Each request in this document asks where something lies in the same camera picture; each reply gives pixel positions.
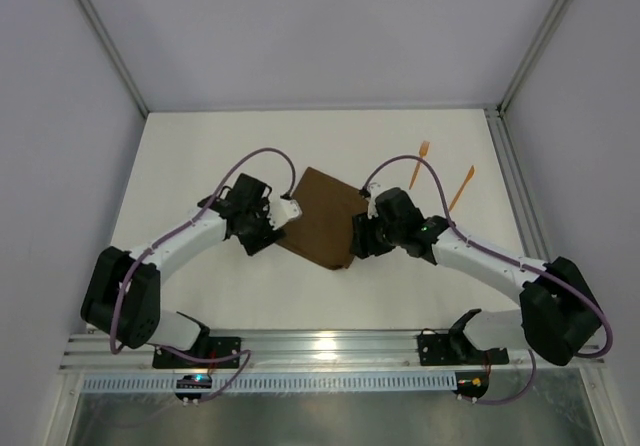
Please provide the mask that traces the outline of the brown cloth napkin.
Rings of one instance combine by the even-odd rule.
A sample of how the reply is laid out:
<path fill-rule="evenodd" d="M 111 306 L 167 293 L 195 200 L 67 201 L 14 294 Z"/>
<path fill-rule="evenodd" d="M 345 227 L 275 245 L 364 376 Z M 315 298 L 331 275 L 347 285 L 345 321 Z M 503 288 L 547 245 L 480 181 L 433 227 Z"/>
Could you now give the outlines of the brown cloth napkin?
<path fill-rule="evenodd" d="M 367 211 L 359 190 L 322 171 L 308 167 L 293 199 L 302 210 L 284 227 L 278 245 L 325 269 L 347 269 L 353 262 L 352 217 Z"/>

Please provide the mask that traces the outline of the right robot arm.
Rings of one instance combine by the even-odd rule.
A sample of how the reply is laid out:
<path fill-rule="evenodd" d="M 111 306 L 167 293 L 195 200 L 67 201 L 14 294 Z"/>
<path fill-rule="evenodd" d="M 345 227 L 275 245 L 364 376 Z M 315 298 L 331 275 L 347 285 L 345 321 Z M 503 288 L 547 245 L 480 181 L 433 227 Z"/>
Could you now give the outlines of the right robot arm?
<path fill-rule="evenodd" d="M 602 326 L 596 301 L 576 265 L 563 257 L 544 262 L 511 254 L 464 235 L 442 216 L 424 217 L 406 191 L 373 184 L 361 190 L 368 209 L 352 219 L 352 253 L 366 259 L 396 248 L 463 273 L 516 303 L 505 311 L 469 310 L 449 329 L 460 355 L 530 349 L 565 366 Z"/>

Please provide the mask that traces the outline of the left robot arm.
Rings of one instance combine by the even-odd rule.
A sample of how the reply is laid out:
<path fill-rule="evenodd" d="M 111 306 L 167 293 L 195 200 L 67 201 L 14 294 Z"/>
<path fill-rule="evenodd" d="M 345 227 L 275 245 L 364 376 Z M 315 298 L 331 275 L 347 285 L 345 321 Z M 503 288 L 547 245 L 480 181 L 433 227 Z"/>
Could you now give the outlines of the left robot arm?
<path fill-rule="evenodd" d="M 221 186 L 202 199 L 193 217 L 159 239 L 130 250 L 103 250 L 82 302 L 82 320 L 108 334 L 114 354 L 150 345 L 186 364 L 225 361 L 205 324 L 162 308 L 162 287 L 196 256 L 232 237 L 249 256 L 284 238 L 285 225 L 302 211 L 290 195 L 271 198 L 271 191 L 241 174 L 233 186 Z"/>

